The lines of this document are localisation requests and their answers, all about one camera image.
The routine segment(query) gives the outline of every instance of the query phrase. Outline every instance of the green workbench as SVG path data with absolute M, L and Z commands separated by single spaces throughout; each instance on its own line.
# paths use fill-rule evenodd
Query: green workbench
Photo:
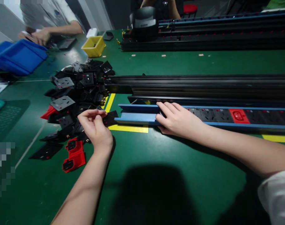
M 108 60 L 116 75 L 285 73 L 285 50 L 122 52 L 116 41 L 121 31 L 113 34 L 98 60 Z M 70 51 L 52 53 L 0 94 L 6 101 L 0 142 L 15 143 L 0 167 L 0 224 L 49 224 L 84 168 L 64 173 L 64 149 L 51 160 L 28 160 L 43 144 L 38 140 L 58 129 L 39 118 L 50 103 L 43 95 L 53 87 L 49 77 L 87 59 L 81 50 L 86 38 L 77 39 Z M 127 95 L 117 94 L 111 110 L 120 115 L 118 104 L 127 103 Z M 261 180 L 237 160 L 153 127 L 148 133 L 112 134 L 116 145 L 95 224 L 266 224 L 256 190 Z M 85 144 L 84 150 L 89 159 L 93 146 Z

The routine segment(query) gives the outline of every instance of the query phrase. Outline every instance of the person's hand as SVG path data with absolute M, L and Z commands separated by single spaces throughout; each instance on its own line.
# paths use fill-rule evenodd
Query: person's hand
M 28 41 L 35 42 L 34 38 L 31 35 L 25 34 L 24 32 L 20 32 L 17 37 L 18 39 L 25 39 Z
M 163 126 L 158 126 L 162 134 L 198 141 L 204 137 L 208 125 L 203 123 L 193 113 L 180 106 L 178 103 L 157 102 L 166 118 L 157 114 L 156 120 Z
M 112 150 L 113 137 L 102 120 L 105 116 L 107 116 L 105 110 L 97 109 L 88 109 L 78 116 L 84 132 L 94 146 L 94 154 L 109 155 Z
M 51 34 L 50 34 L 48 28 L 45 27 L 41 31 L 32 33 L 32 37 L 34 38 L 34 42 L 36 44 L 45 46 L 47 44 L 48 40 L 50 39 Z

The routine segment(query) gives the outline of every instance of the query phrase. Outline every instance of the yellow plastic bin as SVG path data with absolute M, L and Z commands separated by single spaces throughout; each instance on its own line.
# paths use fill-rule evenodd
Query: yellow plastic bin
M 100 57 L 105 47 L 106 45 L 104 43 L 103 37 L 96 36 L 88 38 L 81 49 L 83 49 L 84 52 L 86 52 L 86 54 L 90 58 Z

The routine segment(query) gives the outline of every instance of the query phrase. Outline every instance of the black device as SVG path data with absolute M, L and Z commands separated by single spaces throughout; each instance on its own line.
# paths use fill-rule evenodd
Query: black device
M 156 40 L 159 23 L 156 19 L 156 8 L 142 7 L 130 15 L 132 35 L 139 42 Z
M 76 41 L 76 38 L 66 39 L 60 46 L 60 50 L 68 50 L 69 47 Z
M 107 31 L 106 35 L 103 37 L 104 41 L 111 41 L 114 38 L 113 33 Z

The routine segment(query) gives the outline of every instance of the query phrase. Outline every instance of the blue storage crate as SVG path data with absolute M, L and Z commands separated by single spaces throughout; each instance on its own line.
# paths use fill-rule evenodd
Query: blue storage crate
M 27 40 L 0 44 L 0 69 L 19 76 L 29 75 L 48 55 L 46 48 Z

